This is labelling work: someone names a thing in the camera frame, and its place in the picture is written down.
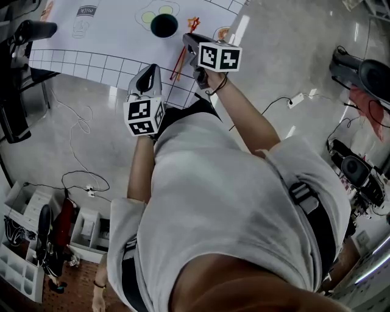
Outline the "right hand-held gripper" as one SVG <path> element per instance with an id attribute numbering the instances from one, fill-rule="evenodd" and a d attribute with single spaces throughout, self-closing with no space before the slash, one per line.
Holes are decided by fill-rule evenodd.
<path id="1" fill-rule="evenodd" d="M 239 71 L 242 48 L 195 33 L 183 35 L 186 63 L 194 68 L 193 77 L 201 90 L 209 88 L 206 69 L 216 73 Z"/>

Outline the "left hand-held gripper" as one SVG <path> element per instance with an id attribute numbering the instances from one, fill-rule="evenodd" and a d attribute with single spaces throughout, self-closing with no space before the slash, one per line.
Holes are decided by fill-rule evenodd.
<path id="1" fill-rule="evenodd" d="M 161 74 L 157 64 L 144 67 L 128 87 L 129 99 L 123 103 L 124 122 L 133 137 L 155 135 L 158 133 L 165 104 L 161 95 Z M 132 95 L 151 97 L 136 98 Z"/>

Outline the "red star cutout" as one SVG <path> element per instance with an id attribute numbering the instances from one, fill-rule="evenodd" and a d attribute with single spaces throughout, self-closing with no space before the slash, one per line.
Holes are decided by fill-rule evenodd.
<path id="1" fill-rule="evenodd" d="M 170 76 L 170 80 L 176 80 L 176 76 L 177 76 L 177 73 L 176 73 L 176 70 L 175 70 L 175 67 L 174 67 L 174 69 L 172 70 L 172 74 L 171 74 L 171 76 Z"/>

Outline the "orange star-topped cocktail stick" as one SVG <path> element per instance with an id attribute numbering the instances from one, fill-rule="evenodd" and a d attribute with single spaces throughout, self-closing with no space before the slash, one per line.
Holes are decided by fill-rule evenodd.
<path id="1" fill-rule="evenodd" d="M 188 19 L 188 24 L 190 27 L 190 33 L 193 33 L 196 30 L 196 28 L 198 27 L 198 25 L 200 24 L 199 17 L 194 17 L 192 19 Z M 175 70 L 177 73 L 176 81 L 180 80 L 180 76 L 182 73 L 182 68 L 184 66 L 185 59 L 186 59 L 186 47 L 183 47 L 180 58 L 177 61 L 177 65 L 179 64 L 180 66 L 178 68 L 175 67 Z"/>

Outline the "grey cup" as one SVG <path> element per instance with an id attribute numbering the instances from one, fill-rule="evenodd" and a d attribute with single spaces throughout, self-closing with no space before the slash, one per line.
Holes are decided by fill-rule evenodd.
<path id="1" fill-rule="evenodd" d="M 171 14 L 160 14 L 151 22 L 151 32 L 158 38 L 172 37 L 179 27 L 176 17 Z"/>

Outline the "person's right forearm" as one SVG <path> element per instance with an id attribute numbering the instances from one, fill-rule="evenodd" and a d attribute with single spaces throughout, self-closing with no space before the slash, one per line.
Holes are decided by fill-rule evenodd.
<path id="1" fill-rule="evenodd" d="M 206 73 L 208 85 L 215 90 L 224 75 L 210 70 L 206 70 Z M 280 143 L 280 138 L 271 123 L 229 79 L 216 94 L 249 152 L 265 158 L 264 151 L 269 151 Z"/>

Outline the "person's left forearm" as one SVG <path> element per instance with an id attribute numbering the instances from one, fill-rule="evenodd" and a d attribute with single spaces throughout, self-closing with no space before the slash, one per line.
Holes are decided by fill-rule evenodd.
<path id="1" fill-rule="evenodd" d="M 128 199 L 138 200 L 145 204 L 150 201 L 154 166 L 154 141 L 148 136 L 139 136 L 130 169 Z"/>

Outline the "black right wrist band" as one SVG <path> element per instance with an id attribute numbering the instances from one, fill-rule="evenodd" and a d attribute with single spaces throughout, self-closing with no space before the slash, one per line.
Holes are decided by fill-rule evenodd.
<path id="1" fill-rule="evenodd" d="M 206 95 L 208 97 L 211 97 L 212 95 L 216 94 L 219 90 L 221 90 L 226 85 L 227 80 L 228 80 L 227 74 L 224 74 L 224 77 L 223 77 L 222 81 L 220 82 L 220 84 L 217 86 L 217 88 L 213 91 L 206 91 L 205 92 Z"/>

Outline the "person's black trousers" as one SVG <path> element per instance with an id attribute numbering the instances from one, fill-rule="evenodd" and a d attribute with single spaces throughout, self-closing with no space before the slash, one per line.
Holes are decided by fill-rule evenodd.
<path id="1" fill-rule="evenodd" d="M 219 115 L 216 113 L 216 110 L 213 108 L 211 102 L 199 98 L 195 103 L 193 103 L 188 108 L 182 110 L 178 108 L 168 108 L 162 119 L 158 133 L 154 135 L 153 140 L 156 142 L 162 133 L 176 121 L 181 120 L 187 116 L 191 116 L 197 113 L 208 113 L 219 118 Z"/>

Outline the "white grid tablecloth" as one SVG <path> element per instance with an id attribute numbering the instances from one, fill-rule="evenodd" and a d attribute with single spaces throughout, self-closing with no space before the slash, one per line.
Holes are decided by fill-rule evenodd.
<path id="1" fill-rule="evenodd" d="M 48 0 L 42 21 L 56 33 L 33 43 L 29 65 L 126 90 L 130 80 L 152 63 L 161 69 L 162 94 L 178 108 L 197 91 L 193 70 L 184 61 L 180 80 L 170 80 L 184 47 L 188 19 L 199 17 L 196 33 L 218 40 L 233 24 L 246 0 Z M 160 14 L 176 17 L 169 38 L 151 32 Z"/>

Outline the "black tumbler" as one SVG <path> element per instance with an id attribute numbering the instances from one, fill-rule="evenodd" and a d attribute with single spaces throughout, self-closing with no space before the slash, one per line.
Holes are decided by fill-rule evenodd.
<path id="1" fill-rule="evenodd" d="M 44 21 L 25 20 L 17 28 L 14 37 L 15 43 L 24 43 L 51 38 L 57 31 L 57 24 Z"/>

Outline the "person's grey shirt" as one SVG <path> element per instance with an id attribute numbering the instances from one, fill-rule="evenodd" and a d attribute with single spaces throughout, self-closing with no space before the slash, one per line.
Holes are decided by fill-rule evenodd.
<path id="1" fill-rule="evenodd" d="M 242 151 L 208 113 L 176 121 L 154 143 L 151 198 L 133 258 L 148 312 L 169 312 L 181 270 L 208 254 L 248 261 L 318 293 L 346 234 L 345 188 L 299 137 L 264 154 Z"/>

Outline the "black folding chair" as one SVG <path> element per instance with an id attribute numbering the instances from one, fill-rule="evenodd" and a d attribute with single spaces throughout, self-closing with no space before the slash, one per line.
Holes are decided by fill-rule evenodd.
<path id="1" fill-rule="evenodd" d="M 31 68 L 28 63 L 17 67 L 13 65 L 13 53 L 16 51 L 14 36 L 0 43 L 0 107 L 5 108 L 7 102 L 10 107 L 19 105 L 27 116 L 21 93 L 49 80 L 59 73 L 45 69 Z"/>

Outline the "white open box unit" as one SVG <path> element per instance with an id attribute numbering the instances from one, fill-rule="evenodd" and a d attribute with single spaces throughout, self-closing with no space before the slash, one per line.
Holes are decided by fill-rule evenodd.
<path id="1" fill-rule="evenodd" d="M 81 208 L 73 227 L 71 245 L 92 252 L 107 252 L 109 239 L 104 234 L 108 232 L 102 230 L 101 219 L 98 211 Z"/>

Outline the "red cloth bag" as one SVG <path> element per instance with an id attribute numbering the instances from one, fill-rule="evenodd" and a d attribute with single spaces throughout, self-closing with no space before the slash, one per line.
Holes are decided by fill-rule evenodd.
<path id="1" fill-rule="evenodd" d="M 53 242 L 56 246 L 65 247 L 69 244 L 71 224 L 74 218 L 75 203 L 68 197 L 64 199 L 62 210 L 54 221 Z"/>

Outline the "black equipment bundle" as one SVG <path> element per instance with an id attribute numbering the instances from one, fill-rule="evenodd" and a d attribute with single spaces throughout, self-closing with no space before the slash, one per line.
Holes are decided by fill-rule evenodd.
<path id="1" fill-rule="evenodd" d="M 43 268 L 46 275 L 56 284 L 62 276 L 64 264 L 64 247 L 54 240 L 53 216 L 51 207 L 46 204 L 40 211 L 37 230 L 36 256 L 38 265 Z"/>

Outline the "pink cloth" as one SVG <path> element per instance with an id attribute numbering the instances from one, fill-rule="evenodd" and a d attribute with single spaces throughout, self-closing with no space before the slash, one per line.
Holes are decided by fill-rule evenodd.
<path id="1" fill-rule="evenodd" d="M 359 114 L 368 119 L 378 139 L 382 143 L 390 141 L 390 111 L 355 85 L 350 87 L 349 99 L 359 108 Z"/>

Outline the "white compartment shelf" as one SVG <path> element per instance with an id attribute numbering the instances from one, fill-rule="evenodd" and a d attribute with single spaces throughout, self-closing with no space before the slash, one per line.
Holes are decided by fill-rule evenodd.
<path id="1" fill-rule="evenodd" d="M 35 247 L 35 242 L 19 247 L 1 243 L 0 277 L 28 299 L 42 303 L 44 270 L 37 263 Z"/>

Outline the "person's chin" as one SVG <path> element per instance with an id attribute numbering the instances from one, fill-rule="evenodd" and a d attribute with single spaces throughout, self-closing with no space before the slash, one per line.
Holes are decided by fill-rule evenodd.
<path id="1" fill-rule="evenodd" d="M 169 312 L 352 312 L 248 261 L 208 254 L 180 272 Z"/>

